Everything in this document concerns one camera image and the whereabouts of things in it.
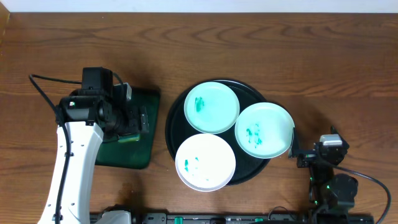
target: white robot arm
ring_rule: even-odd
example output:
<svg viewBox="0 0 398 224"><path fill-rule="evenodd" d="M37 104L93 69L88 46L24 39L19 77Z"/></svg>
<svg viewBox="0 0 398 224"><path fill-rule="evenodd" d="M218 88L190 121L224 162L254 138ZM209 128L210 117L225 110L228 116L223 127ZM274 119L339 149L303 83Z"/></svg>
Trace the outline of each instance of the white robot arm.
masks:
<svg viewBox="0 0 398 224"><path fill-rule="evenodd" d="M94 123L87 126L84 121L65 123L71 140L72 156L65 179L61 204L60 223L89 224L90 194L93 182L95 159L103 141L103 131ZM57 130L57 160L51 182L51 188L44 212L39 224L54 224L55 204L65 162L65 135L61 127ZM131 214L126 211L112 211L103 215L97 224L131 223Z"/></svg>

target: green residue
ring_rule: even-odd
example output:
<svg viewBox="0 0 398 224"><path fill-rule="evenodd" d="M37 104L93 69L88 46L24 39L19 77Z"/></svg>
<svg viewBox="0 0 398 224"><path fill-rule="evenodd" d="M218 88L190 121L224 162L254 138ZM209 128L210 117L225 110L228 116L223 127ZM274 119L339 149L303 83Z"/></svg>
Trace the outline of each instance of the green residue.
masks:
<svg viewBox="0 0 398 224"><path fill-rule="evenodd" d="M247 132L247 137L249 137L249 143L252 143L252 141L255 143L254 148L257 148L258 145L262 144L262 140L260 138L260 125L259 123L256 123L255 125L252 125L251 127L248 127L246 129Z"/></svg>
<svg viewBox="0 0 398 224"><path fill-rule="evenodd" d="M250 128L247 128L246 132L247 132L246 136L249 136L249 143L251 143L251 138L253 136L253 133L251 132Z"/></svg>
<svg viewBox="0 0 398 224"><path fill-rule="evenodd" d="M195 109L197 112L200 112L203 107L205 106L205 102L203 101L202 97L196 97L195 98Z"/></svg>
<svg viewBox="0 0 398 224"><path fill-rule="evenodd" d="M186 170L187 172L189 172L189 170L188 170L188 159L185 160L185 170Z"/></svg>

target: wooden table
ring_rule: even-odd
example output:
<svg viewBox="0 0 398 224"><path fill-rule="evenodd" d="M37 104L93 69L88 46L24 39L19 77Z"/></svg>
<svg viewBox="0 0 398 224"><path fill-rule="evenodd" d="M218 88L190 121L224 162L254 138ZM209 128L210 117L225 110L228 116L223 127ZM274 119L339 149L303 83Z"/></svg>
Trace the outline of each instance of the wooden table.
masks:
<svg viewBox="0 0 398 224"><path fill-rule="evenodd" d="M144 170L97 166L90 210L267 213L308 207L307 169L287 154L244 184L200 193L178 178L164 128L176 97L209 78L235 78L284 105L310 148L334 124L350 143L342 166L398 195L398 15L11 14L0 48L0 223L35 223L47 200L57 135L51 109L28 80L80 80L103 66L162 97ZM58 103L76 86L39 81ZM352 212L378 219L383 189L358 177ZM398 203L384 223L398 222Z"/></svg>

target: round black tray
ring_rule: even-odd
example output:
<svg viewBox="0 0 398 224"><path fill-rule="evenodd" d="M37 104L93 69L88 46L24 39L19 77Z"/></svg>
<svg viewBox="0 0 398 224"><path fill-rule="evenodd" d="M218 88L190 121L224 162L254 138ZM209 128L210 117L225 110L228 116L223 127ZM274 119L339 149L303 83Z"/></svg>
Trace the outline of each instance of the round black tray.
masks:
<svg viewBox="0 0 398 224"><path fill-rule="evenodd" d="M236 94L239 100L240 112L248 106L255 103L266 102L266 99L253 87L241 83L236 80L207 80L205 82L219 82L228 87L230 87ZM200 83L191 86L189 89L185 90L172 105L169 115L166 120L166 144L169 149L170 155L175 160L175 155L177 153L180 145L189 137L200 134L201 132L194 129L187 121L184 115L184 101L187 97L189 91ZM263 168L268 164L270 159L258 159L250 156L244 152L238 145L235 138L235 125L229 128L227 131L216 134L217 136L223 138L232 148L236 159L235 173L232 176L230 182L227 185L235 185L243 183L251 178L255 177L260 173Z"/></svg>

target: black cable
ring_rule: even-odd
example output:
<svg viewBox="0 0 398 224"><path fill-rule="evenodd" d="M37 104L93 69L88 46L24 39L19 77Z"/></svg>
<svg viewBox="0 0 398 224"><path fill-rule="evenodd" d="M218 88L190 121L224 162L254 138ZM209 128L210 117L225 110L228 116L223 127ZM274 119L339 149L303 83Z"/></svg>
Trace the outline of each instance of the black cable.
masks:
<svg viewBox="0 0 398 224"><path fill-rule="evenodd" d="M332 168L339 169L339 170L348 172L348 173L350 173L350 174L358 175L358 176L363 177L363 178L366 178L366 179L368 179L368 180L370 180L370 181L372 181L372 182L375 182L375 183L377 183L378 185L380 185L380 186L386 191L386 193L387 193L387 205L386 205L386 208L384 209L384 211L383 211L381 217L380 217L379 220L376 222L376 224L380 224L380 223L383 221L383 219L386 217L386 215L387 215L387 213L388 213L388 210L390 209L390 206L391 206L391 194L390 194L390 191L388 190L388 188L387 188L382 182L378 181L377 179L375 179L375 178L373 178L373 177L370 177L370 176L365 175L365 174L361 174L360 172L356 172L356 171L353 171L353 170L350 170L350 169L346 169L346 168L343 168L343 167L339 167L339 166L333 165L333 164L331 164L331 163L329 163L329 162L323 160L323 159L320 157L319 153L318 153L318 159L319 159L322 163L324 163L325 165L328 165L328 166L330 166L330 167L332 167Z"/></svg>
<svg viewBox="0 0 398 224"><path fill-rule="evenodd" d="M310 203L313 203L314 200L312 200L312 180L310 180L310 184L309 184L309 189L308 189L308 200L310 201Z"/></svg>
<svg viewBox="0 0 398 224"><path fill-rule="evenodd" d="M40 79L44 79L44 80L48 80L48 81L53 81L53 82L62 82L62 83L69 83L69 84L81 84L81 82L79 81L70 81L70 80L61 80L58 78L49 78L49 77L43 77L41 75L34 75L32 74L34 78L40 78Z"/></svg>
<svg viewBox="0 0 398 224"><path fill-rule="evenodd" d="M297 221L297 220L293 217L293 215L290 213L290 211L288 211L287 208L285 208L285 207L283 207L283 206L276 206L275 208L273 208L273 209L268 213L268 220L271 220L272 212L274 212L274 210L275 210L276 208L283 208L284 210L286 210L286 212L290 215L290 217L291 217L293 220Z"/></svg>
<svg viewBox="0 0 398 224"><path fill-rule="evenodd" d="M122 102L121 103L123 104L124 100L126 99L126 95L127 95L127 92L124 92L124 83L118 74L116 74L115 72L112 72L112 75L119 81L120 85L122 86Z"/></svg>
<svg viewBox="0 0 398 224"><path fill-rule="evenodd" d="M63 170L62 170L62 176L61 176L61 182L60 182L60 188L58 190L58 195L57 195L57 203L55 206L55 224L60 223L60 216L61 216L61 200L62 200L62 194L63 194L63 187L65 186L65 179L67 176L67 171L68 171L68 165L69 165L69 158L70 158L70 140L69 140L69 134L67 131L67 127L65 126L65 123L63 122L62 117L60 116L59 112L57 111L57 108L55 105L51 102L51 100L48 98L48 96L43 92L43 90L36 84L33 78L41 78L44 80L50 80L50 81L55 81L55 82L65 82L65 83L72 83L72 84L78 84L77 82L74 81L66 81L66 80L58 80L58 79L53 79L53 78L47 78L47 77L42 77L40 75L34 75L31 74L29 75L29 80L35 86L36 90L43 96L44 100L50 105L51 109L54 111L55 116L58 118L58 121L60 123L60 126L62 127L63 133L65 134L65 141L67 144L67 151L65 153L65 163L63 164Z"/></svg>

